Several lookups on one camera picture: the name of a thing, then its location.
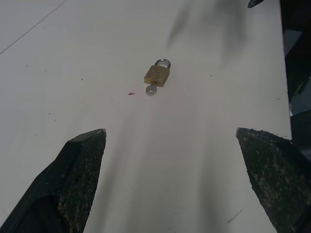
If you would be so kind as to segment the brass padlock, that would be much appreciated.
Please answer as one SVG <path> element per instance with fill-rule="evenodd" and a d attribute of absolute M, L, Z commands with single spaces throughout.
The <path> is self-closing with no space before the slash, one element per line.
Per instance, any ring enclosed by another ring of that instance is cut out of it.
<path fill-rule="evenodd" d="M 167 59 L 159 59 L 147 71 L 144 82 L 163 87 L 169 77 L 171 62 Z"/>

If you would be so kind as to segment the silver key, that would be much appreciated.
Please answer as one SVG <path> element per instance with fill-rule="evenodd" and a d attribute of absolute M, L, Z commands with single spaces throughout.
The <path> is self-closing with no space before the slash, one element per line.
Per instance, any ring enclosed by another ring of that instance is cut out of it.
<path fill-rule="evenodd" d="M 145 93 L 147 95 L 154 95 L 157 93 L 157 83 L 151 82 L 146 88 L 145 88 Z"/>

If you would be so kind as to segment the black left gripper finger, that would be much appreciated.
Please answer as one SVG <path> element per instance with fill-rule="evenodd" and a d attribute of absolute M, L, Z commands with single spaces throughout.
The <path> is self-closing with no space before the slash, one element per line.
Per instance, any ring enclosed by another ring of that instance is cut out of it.
<path fill-rule="evenodd" d="M 106 130 L 69 140 L 37 175 L 0 233 L 83 233 L 97 190 Z"/>
<path fill-rule="evenodd" d="M 282 137 L 238 128 L 252 189 L 277 233 L 311 233 L 311 162 Z"/>

